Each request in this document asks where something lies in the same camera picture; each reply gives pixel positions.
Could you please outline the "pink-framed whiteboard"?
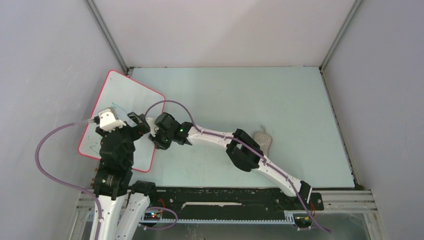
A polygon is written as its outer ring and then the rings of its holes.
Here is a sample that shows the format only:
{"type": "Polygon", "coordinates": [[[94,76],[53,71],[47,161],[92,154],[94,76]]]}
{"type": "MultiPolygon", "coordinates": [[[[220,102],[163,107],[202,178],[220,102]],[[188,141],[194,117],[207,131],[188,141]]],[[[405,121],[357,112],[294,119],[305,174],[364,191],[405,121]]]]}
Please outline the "pink-framed whiteboard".
{"type": "MultiPolygon", "coordinates": [[[[90,116],[96,117],[99,111],[112,107],[121,120],[128,122],[133,127],[135,124],[130,121],[127,114],[130,112],[135,112],[138,115],[144,114],[154,103],[165,99],[162,93],[111,70],[105,78],[90,116]]],[[[82,156],[99,160],[101,136],[95,132],[95,128],[95,124],[89,124],[85,127],[77,151],[82,156]]],[[[149,172],[155,154],[154,144],[146,134],[135,141],[134,145],[133,170],[142,173],[149,172]]]]}

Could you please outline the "grey mesh sponge eraser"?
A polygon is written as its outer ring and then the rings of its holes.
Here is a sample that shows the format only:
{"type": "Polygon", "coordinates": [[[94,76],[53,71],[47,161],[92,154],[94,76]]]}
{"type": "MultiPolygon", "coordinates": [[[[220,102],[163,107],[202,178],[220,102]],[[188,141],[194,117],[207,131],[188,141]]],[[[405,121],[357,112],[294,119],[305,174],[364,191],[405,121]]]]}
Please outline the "grey mesh sponge eraser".
{"type": "Polygon", "coordinates": [[[261,130],[253,133],[252,138],[259,145],[263,154],[268,157],[273,138],[269,133],[267,133],[267,130],[263,125],[260,128],[261,130]]]}

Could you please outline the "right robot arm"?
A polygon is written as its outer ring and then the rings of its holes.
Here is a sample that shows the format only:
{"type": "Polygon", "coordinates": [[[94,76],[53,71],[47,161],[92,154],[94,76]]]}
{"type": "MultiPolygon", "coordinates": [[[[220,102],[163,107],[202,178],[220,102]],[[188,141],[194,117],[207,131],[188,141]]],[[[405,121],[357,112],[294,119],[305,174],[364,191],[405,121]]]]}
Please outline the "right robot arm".
{"type": "Polygon", "coordinates": [[[239,170],[257,172],[274,182],[286,196],[291,197],[291,204],[295,208],[304,209],[311,202],[311,185],[274,164],[260,145],[242,129],[234,132],[214,131],[192,122],[179,123],[167,112],[157,118],[148,117],[146,121],[150,127],[148,138],[158,150],[167,150],[172,143],[218,146],[239,170]]]}

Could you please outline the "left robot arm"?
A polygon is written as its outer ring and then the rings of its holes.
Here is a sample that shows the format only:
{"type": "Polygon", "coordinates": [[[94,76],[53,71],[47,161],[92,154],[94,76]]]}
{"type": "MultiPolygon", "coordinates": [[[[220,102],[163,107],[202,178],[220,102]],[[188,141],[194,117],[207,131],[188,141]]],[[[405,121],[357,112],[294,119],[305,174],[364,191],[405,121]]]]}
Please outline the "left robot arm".
{"type": "Polygon", "coordinates": [[[158,202],[153,182],[136,181],[129,185],[133,175],[134,142],[151,131],[144,114],[130,112],[134,122],[130,126],[119,119],[112,108],[106,108],[94,117],[96,133],[101,136],[100,162],[94,177],[94,216],[90,239],[130,240],[147,208],[158,202]]]}

